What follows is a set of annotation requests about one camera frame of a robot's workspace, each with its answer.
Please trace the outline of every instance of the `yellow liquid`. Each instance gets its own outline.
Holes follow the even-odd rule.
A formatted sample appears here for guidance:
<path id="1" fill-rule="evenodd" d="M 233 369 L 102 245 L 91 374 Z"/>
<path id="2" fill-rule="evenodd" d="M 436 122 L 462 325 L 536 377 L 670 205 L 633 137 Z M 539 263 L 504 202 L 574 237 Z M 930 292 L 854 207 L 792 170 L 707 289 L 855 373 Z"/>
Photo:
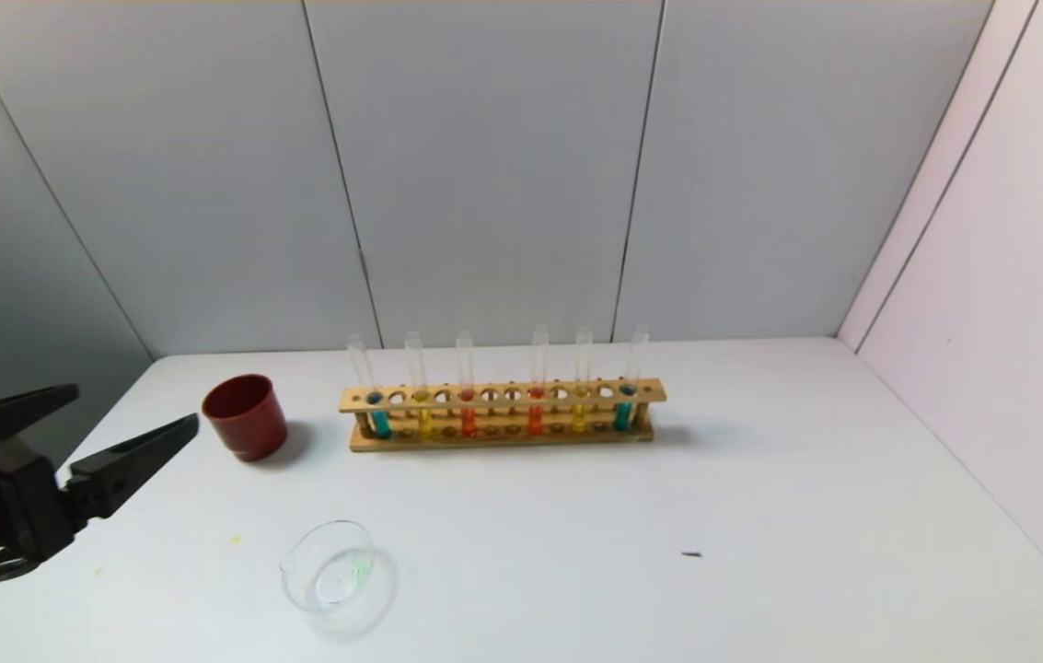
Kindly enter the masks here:
<path id="1" fill-rule="evenodd" d="M 428 402 L 430 394 L 427 391 L 415 391 L 415 402 Z M 435 424 L 432 423 L 432 411 L 419 410 L 419 437 L 430 438 L 435 434 Z"/>
<path id="2" fill-rule="evenodd" d="M 585 387 L 576 387 L 575 395 L 579 398 L 591 395 L 591 390 L 587 390 Z M 571 420 L 571 431 L 575 433 L 586 433 L 587 432 L 587 407 L 584 404 L 577 404 L 571 408 L 571 412 L 575 415 L 575 418 Z"/>

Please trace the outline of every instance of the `white wall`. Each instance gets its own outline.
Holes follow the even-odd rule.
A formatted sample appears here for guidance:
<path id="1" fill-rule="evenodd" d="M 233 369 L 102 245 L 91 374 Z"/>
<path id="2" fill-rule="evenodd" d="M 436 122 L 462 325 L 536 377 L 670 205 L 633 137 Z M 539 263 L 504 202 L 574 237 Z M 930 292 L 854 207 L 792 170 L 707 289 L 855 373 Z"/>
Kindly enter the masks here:
<path id="1" fill-rule="evenodd" d="M 62 462 L 149 364 L 0 101 L 0 398 L 78 383 L 23 436 Z"/>
<path id="2" fill-rule="evenodd" d="M 378 344 L 298 3 L 0 3 L 0 94 L 154 355 Z"/>
<path id="3" fill-rule="evenodd" d="M 670 0 L 615 337 L 832 336 L 989 0 Z"/>
<path id="4" fill-rule="evenodd" d="M 1043 550 L 1043 3 L 860 357 Z"/>
<path id="5" fill-rule="evenodd" d="M 386 344 L 610 336 L 659 1 L 308 11 Z"/>
<path id="6" fill-rule="evenodd" d="M 1037 3 L 1038 0 L 1000 0 L 992 4 L 984 33 L 979 34 L 979 41 L 971 52 L 967 71 L 963 72 L 959 88 L 951 97 L 951 105 L 938 125 L 933 143 L 930 143 L 925 159 L 922 159 L 918 175 L 901 202 L 901 211 L 893 221 L 893 227 L 860 286 L 857 298 L 853 299 L 848 318 L 844 319 L 841 330 L 836 333 L 836 337 L 849 347 L 860 348 L 862 341 L 877 319 L 886 297 L 900 276 L 901 268 L 905 267 L 921 231 L 925 230 L 938 201 L 946 192 L 946 186 L 996 92 L 996 83 L 1013 56 L 1017 39 Z"/>

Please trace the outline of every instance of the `blue liquid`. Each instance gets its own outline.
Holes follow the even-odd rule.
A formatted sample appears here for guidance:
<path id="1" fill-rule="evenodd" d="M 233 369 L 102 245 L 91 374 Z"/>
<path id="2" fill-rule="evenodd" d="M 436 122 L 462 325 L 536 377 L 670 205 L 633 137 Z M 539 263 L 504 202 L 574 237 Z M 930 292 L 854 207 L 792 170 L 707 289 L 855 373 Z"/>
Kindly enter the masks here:
<path id="1" fill-rule="evenodd" d="M 635 395 L 634 385 L 624 385 L 618 388 L 618 393 L 625 396 Z M 615 407 L 615 429 L 616 431 L 627 431 L 631 427 L 631 403 L 622 402 Z"/>
<path id="2" fill-rule="evenodd" d="M 622 402 L 615 407 L 615 429 L 627 431 L 631 425 L 631 403 Z"/>
<path id="3" fill-rule="evenodd" d="M 373 419 L 373 433 L 378 434 L 378 437 L 383 440 L 390 440 L 390 419 L 387 418 L 385 412 L 371 412 L 370 418 Z"/>
<path id="4" fill-rule="evenodd" d="M 365 402 L 378 404 L 382 402 L 382 394 L 378 393 L 378 391 L 370 391 L 365 396 Z M 374 436 L 378 436 L 382 440 L 390 440 L 390 418 L 386 416 L 386 413 L 371 412 L 370 418 L 373 419 Z"/>

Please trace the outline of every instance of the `red cup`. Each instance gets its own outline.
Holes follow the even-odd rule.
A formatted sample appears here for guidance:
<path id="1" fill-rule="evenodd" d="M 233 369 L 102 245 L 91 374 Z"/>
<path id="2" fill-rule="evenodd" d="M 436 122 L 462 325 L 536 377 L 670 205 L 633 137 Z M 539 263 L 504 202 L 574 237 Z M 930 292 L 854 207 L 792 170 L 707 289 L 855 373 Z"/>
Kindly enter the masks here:
<path id="1" fill-rule="evenodd" d="M 201 414 L 243 462 L 271 456 L 288 437 L 285 412 L 264 375 L 239 375 L 218 385 L 202 399 Z"/>

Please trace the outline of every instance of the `robotic arm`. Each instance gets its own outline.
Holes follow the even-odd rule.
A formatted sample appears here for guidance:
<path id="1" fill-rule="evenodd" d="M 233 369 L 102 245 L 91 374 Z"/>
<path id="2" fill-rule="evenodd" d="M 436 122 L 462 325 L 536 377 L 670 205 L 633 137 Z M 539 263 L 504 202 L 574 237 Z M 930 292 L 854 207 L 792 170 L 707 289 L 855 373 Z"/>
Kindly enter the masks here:
<path id="1" fill-rule="evenodd" d="M 111 517 L 198 432 L 190 414 L 72 462 L 60 490 L 50 461 L 15 436 L 78 396 L 63 385 L 0 399 L 0 581 L 35 569 L 92 517 Z"/>

